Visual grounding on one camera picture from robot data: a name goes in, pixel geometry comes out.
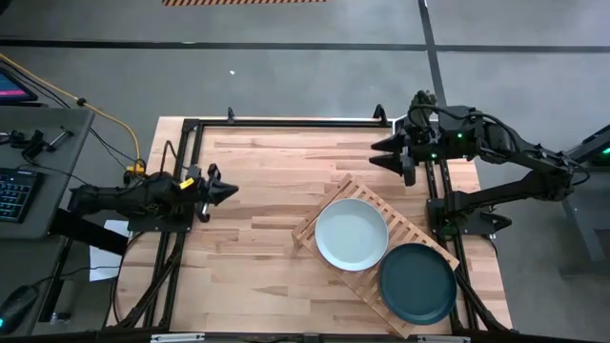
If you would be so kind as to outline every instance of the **desk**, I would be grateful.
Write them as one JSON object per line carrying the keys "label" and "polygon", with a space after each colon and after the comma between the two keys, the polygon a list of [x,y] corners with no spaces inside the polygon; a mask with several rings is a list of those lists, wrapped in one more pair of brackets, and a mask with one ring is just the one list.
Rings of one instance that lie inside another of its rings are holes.
{"label": "desk", "polygon": [[[158,170],[163,145],[177,147],[181,117],[157,124],[148,165]],[[423,171],[405,188],[401,177],[373,166],[370,145],[387,129],[206,128],[199,165],[216,163],[239,192],[195,220],[182,259],[172,331],[241,333],[387,333],[385,323],[306,249],[295,251],[291,230],[346,172],[425,230],[428,187]],[[187,148],[191,156],[193,142]],[[166,170],[173,160],[168,155]],[[454,189],[478,190],[474,163],[449,165]],[[147,233],[125,258],[118,283],[124,316],[148,287],[159,235]],[[493,248],[464,237],[475,290],[500,322],[510,317]],[[164,293],[157,303],[157,320]],[[463,300],[458,301],[461,308]],[[414,333],[449,333],[448,319]]]}
{"label": "desk", "polygon": [[[92,124],[93,114],[84,110],[38,109],[21,107],[0,107],[0,131],[19,130],[29,138],[38,129],[50,141],[59,134],[60,126],[74,132],[74,137],[66,140],[54,153],[42,152],[36,160],[43,166],[63,172],[72,172],[85,138]],[[21,151],[8,145],[0,147],[2,154],[1,167],[15,168],[25,163]],[[37,240],[1,240],[0,241],[0,301],[9,296],[17,287],[28,285],[43,277],[53,275],[58,268],[61,252],[67,239],[61,236],[44,237],[66,186],[69,177],[56,171],[41,171],[46,175],[44,182],[31,204],[26,221],[21,224],[0,223],[0,231],[19,230],[22,237],[32,238],[37,232]],[[39,297],[13,336],[30,334],[38,314],[40,314],[51,282],[43,283],[39,288]]]}

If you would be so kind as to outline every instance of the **monitor screen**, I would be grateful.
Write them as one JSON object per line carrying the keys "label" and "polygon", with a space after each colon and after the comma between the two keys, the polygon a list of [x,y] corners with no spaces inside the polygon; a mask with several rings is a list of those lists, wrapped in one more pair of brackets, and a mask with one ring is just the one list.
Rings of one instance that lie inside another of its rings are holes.
{"label": "monitor screen", "polygon": [[18,102],[36,100],[36,96],[21,82],[8,74],[6,70],[0,71],[0,102]]}

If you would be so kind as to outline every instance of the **yellow cable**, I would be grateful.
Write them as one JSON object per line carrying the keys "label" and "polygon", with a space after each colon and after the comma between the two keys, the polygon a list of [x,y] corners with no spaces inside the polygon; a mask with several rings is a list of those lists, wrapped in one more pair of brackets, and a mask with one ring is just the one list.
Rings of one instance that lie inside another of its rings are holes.
{"label": "yellow cable", "polygon": [[[74,101],[78,101],[78,98],[70,93],[68,93],[67,91],[64,91],[58,87],[55,87],[54,85],[50,84],[49,82],[41,79],[40,77],[34,75],[31,71],[28,71],[27,69],[25,69],[24,67],[21,67],[17,62],[11,60],[10,58],[8,58],[4,53],[0,53],[0,58],[3,58],[4,60],[6,60],[7,62],[9,62],[12,66],[14,66],[15,68],[19,69],[20,71],[26,73],[27,75],[33,77],[36,81],[46,85],[47,87],[50,87],[56,91],[59,91],[60,93],[68,96],[69,98],[71,98]],[[120,121],[119,119],[114,118],[111,115],[105,114],[104,112],[98,110],[97,108],[85,103],[85,107],[94,111],[95,113],[103,116],[106,119],[109,119],[119,125],[121,125],[122,127],[124,127],[125,129],[127,129],[127,131],[132,135],[133,138],[133,143],[135,145],[135,155],[136,155],[136,159],[139,160],[140,159],[140,145],[137,143],[137,137],[135,136],[135,132],[133,132],[132,128],[129,127],[129,125],[123,123],[122,121]]]}

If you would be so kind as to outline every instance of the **computer mouse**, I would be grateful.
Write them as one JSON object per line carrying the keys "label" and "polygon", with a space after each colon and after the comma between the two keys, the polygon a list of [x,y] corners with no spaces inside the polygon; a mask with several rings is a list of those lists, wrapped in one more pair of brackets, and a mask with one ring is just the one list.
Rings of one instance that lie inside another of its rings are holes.
{"label": "computer mouse", "polygon": [[0,335],[12,333],[21,325],[38,297],[33,286],[20,286],[0,305]]}

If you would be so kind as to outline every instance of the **white plate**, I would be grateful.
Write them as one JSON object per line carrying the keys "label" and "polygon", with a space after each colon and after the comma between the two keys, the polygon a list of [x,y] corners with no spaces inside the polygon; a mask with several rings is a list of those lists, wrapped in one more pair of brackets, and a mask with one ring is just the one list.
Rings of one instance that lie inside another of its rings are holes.
{"label": "white plate", "polygon": [[371,268],[388,249],[388,225],[376,208],[359,199],[329,205],[315,223],[317,248],[333,266],[357,272]]}

